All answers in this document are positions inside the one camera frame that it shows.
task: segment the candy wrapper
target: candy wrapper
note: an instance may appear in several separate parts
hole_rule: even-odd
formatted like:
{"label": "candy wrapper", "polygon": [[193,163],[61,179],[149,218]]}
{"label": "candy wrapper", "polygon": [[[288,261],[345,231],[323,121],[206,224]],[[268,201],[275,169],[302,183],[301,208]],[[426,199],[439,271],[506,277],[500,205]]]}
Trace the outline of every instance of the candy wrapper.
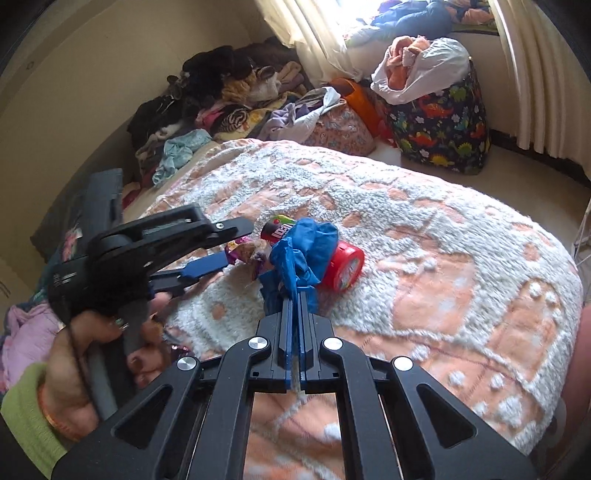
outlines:
{"label": "candy wrapper", "polygon": [[252,279],[270,270],[272,265],[269,262],[269,244],[263,239],[252,239],[243,236],[228,242],[225,247],[228,263],[236,264],[236,260],[246,263],[252,267]]}

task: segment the metal screw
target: metal screw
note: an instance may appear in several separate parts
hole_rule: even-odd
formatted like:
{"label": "metal screw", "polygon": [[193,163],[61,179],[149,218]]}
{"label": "metal screw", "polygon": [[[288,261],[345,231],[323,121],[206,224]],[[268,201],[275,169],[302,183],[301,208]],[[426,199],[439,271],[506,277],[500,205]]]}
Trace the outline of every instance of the metal screw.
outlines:
{"label": "metal screw", "polygon": [[343,346],[343,341],[337,337],[328,337],[322,342],[328,350],[338,350]]}
{"label": "metal screw", "polygon": [[413,361],[407,356],[399,356],[394,359],[394,368],[406,372],[413,367]]}
{"label": "metal screw", "polygon": [[250,348],[254,348],[255,350],[261,350],[267,346],[267,340],[263,337],[252,337],[248,341],[248,346]]}
{"label": "metal screw", "polygon": [[197,361],[192,356],[184,356],[179,358],[177,361],[177,367],[179,370],[192,370],[197,366]]}

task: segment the bed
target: bed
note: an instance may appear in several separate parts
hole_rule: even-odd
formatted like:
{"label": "bed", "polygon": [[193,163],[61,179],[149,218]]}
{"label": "bed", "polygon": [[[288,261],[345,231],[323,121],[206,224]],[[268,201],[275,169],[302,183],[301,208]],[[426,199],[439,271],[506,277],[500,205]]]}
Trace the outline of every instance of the bed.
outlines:
{"label": "bed", "polygon": [[[251,218],[255,233],[279,213],[334,223],[366,254],[349,291],[319,292],[336,334],[368,355],[420,362],[522,452],[542,438],[573,354],[582,286],[539,225],[436,177],[287,141],[214,146],[166,186],[143,215],[195,202],[212,221]],[[258,290],[245,265],[230,266],[169,324],[201,359],[220,355],[254,333]],[[344,478],[334,397],[257,394],[245,478]]]}

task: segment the finger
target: finger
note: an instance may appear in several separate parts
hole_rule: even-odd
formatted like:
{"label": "finger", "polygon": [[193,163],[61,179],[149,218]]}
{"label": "finger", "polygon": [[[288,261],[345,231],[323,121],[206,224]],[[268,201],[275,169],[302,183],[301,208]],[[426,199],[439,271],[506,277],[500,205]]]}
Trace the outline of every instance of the finger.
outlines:
{"label": "finger", "polygon": [[92,342],[109,343],[121,335],[121,330],[112,319],[91,310],[77,315],[70,328],[78,355],[85,353]]}
{"label": "finger", "polygon": [[158,345],[160,342],[162,342],[163,331],[164,325],[152,319],[146,320],[140,329],[143,339],[153,345]]}
{"label": "finger", "polygon": [[135,384],[138,388],[145,388],[153,382],[158,376],[162,373],[160,370],[154,370],[153,372],[148,372],[145,374],[139,374],[135,377]]}
{"label": "finger", "polygon": [[160,310],[162,310],[171,298],[172,297],[170,293],[166,293],[163,291],[157,293],[154,296],[154,298],[150,301],[150,315],[158,313]]}
{"label": "finger", "polygon": [[151,372],[164,368],[164,356],[154,345],[140,348],[127,357],[127,366],[135,374]]}

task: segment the green sleeve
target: green sleeve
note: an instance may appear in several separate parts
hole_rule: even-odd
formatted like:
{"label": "green sleeve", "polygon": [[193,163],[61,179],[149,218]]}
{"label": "green sleeve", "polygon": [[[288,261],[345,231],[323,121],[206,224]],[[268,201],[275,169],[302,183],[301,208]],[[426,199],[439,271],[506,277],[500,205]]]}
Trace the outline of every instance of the green sleeve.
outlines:
{"label": "green sleeve", "polygon": [[37,403],[37,388],[44,381],[45,364],[32,364],[2,402],[2,416],[17,442],[47,478],[65,454]]}

